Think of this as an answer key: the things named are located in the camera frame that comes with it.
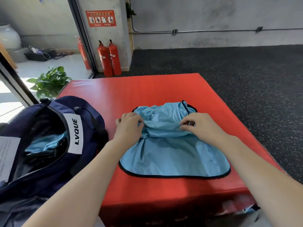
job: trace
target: gray wall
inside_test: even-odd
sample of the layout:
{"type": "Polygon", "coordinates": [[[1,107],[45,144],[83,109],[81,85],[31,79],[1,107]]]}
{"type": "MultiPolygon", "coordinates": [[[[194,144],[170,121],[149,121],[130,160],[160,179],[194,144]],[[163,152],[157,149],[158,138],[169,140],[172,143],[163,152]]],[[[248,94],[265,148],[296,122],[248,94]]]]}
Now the gray wall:
{"type": "MultiPolygon", "coordinates": [[[[131,0],[134,28],[243,30],[303,28],[303,0],[131,0]]],[[[303,44],[303,30],[136,34],[135,49],[303,44]]]]}
{"type": "Polygon", "coordinates": [[[19,33],[24,46],[78,49],[78,30],[67,0],[0,0],[0,13],[0,21],[19,33]]]}
{"type": "Polygon", "coordinates": [[[109,39],[118,47],[122,70],[128,70],[131,63],[131,49],[128,39],[127,18],[125,0],[77,0],[83,18],[87,36],[98,70],[102,71],[101,61],[98,55],[98,40],[108,46],[109,39]],[[90,27],[85,11],[89,10],[114,10],[117,26],[114,27],[90,27]]]}

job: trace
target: white floor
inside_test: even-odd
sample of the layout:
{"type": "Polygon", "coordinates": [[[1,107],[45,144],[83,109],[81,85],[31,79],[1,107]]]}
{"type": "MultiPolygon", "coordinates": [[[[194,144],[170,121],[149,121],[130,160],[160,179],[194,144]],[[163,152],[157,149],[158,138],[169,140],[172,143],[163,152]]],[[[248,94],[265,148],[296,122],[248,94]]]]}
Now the white floor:
{"type": "MultiPolygon", "coordinates": [[[[46,62],[27,61],[17,63],[16,69],[21,80],[30,88],[34,84],[26,82],[29,78],[38,78],[42,73],[48,71],[48,67],[63,66],[67,76],[73,80],[88,79],[91,71],[86,70],[80,54],[66,56],[58,60],[50,60],[46,62]]],[[[19,102],[10,90],[0,81],[0,122],[8,122],[16,114],[18,114],[24,106],[19,102]]]]}

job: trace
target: white vase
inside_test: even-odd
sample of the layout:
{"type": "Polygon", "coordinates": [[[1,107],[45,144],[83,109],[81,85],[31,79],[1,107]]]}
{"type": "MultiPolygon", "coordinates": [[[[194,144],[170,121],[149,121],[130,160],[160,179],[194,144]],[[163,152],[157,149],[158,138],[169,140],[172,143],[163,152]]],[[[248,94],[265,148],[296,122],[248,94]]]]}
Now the white vase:
{"type": "Polygon", "coordinates": [[[9,24],[0,24],[0,42],[6,50],[21,48],[19,34],[9,24]]]}

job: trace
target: green plant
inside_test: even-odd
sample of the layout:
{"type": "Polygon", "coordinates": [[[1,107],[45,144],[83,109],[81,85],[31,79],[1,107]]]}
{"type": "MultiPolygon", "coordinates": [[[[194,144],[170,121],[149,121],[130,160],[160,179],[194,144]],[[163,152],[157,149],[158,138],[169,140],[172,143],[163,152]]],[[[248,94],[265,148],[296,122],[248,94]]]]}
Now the green plant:
{"type": "Polygon", "coordinates": [[[62,66],[48,68],[49,71],[42,73],[39,78],[30,78],[27,80],[27,82],[35,84],[31,89],[37,91],[36,96],[38,99],[57,97],[61,89],[71,80],[70,77],[66,76],[62,66]]]}

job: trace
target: red gym mat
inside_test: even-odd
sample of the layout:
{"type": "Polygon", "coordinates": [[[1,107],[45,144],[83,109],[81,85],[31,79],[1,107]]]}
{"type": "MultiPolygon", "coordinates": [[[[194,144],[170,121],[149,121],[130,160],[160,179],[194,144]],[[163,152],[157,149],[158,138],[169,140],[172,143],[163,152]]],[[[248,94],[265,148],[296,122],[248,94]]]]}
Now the red gym mat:
{"type": "MultiPolygon", "coordinates": [[[[60,96],[73,95],[88,101],[105,120],[110,140],[115,119],[138,106],[163,105],[185,100],[198,112],[208,113],[228,134],[239,137],[263,159],[279,168],[265,148],[233,114],[208,83],[198,74],[113,77],[76,80],[60,96]]],[[[254,199],[237,172],[222,179],[155,179],[127,175],[119,166],[112,177],[100,217],[114,223],[147,216],[189,212],[230,213],[253,204],[254,199]]]]}

